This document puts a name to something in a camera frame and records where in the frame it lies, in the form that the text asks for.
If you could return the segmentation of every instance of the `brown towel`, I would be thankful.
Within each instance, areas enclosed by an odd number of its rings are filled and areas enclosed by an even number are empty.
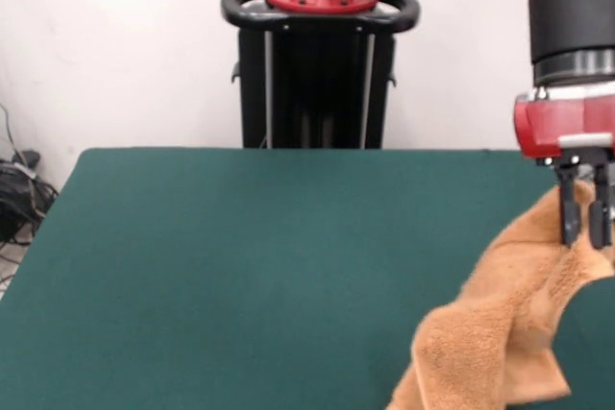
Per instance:
[[[575,188],[583,226],[573,247],[559,243],[554,188],[489,245],[456,300],[418,325],[387,410],[504,410],[571,393],[552,350],[561,315],[583,286],[615,275],[613,250],[589,241],[594,188]]]

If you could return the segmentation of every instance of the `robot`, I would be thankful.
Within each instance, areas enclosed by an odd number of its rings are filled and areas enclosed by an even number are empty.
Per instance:
[[[379,148],[393,35],[415,27],[416,0],[222,0],[241,28],[244,146]],[[388,3],[396,13],[378,10]],[[590,168],[590,237],[612,245],[609,165],[615,160],[615,0],[529,0],[532,90],[512,118],[525,157],[559,183],[562,244],[580,232],[573,194]],[[335,82],[327,75],[335,75]]]
[[[519,147],[553,168],[560,185],[562,243],[578,237],[573,182],[594,171],[588,210],[596,249],[610,246],[609,164],[615,143],[615,0],[529,0],[533,89],[517,98]]]

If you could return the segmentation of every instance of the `green felt surface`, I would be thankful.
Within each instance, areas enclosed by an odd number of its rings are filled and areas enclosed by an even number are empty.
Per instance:
[[[553,182],[516,153],[90,151],[0,302],[0,405],[377,410],[420,318]],[[615,402],[615,284],[555,350]]]

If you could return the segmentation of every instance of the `red robot arm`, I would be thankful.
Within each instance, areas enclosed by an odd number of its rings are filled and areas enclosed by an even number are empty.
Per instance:
[[[615,0],[529,0],[534,90],[517,99],[523,154],[552,167],[560,183],[562,242],[580,229],[573,181],[594,168],[592,243],[611,245],[608,165],[615,161]]]

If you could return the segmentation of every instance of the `black cable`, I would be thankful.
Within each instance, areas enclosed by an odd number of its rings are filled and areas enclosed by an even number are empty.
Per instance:
[[[8,282],[9,280],[11,280],[13,277],[15,277],[15,274],[11,274],[9,276],[6,277],[2,277],[0,278],[0,285],[2,285],[3,283]]]
[[[5,107],[2,103],[0,103],[0,109],[4,112],[4,125],[5,125],[5,130],[7,131],[7,138],[8,138],[8,139],[9,139],[9,141],[11,142],[11,144],[12,144],[12,148],[13,148],[15,151],[17,151],[17,150],[14,148],[15,143],[14,143],[14,141],[12,140],[12,133],[11,133],[11,122],[10,122],[10,120],[9,120],[9,112],[7,111],[7,108],[6,108],[6,107]]]
[[[21,264],[16,259],[9,258],[7,256],[4,256],[3,254],[0,254],[0,259],[2,259],[3,261],[6,261],[7,263],[16,264],[17,266]]]
[[[15,147],[9,111],[1,103],[0,110],[4,112],[7,138],[15,152],[14,163],[0,160],[0,244],[28,247],[60,194],[28,168],[25,157]],[[29,235],[23,241],[17,239],[17,235],[25,235],[26,227]]]

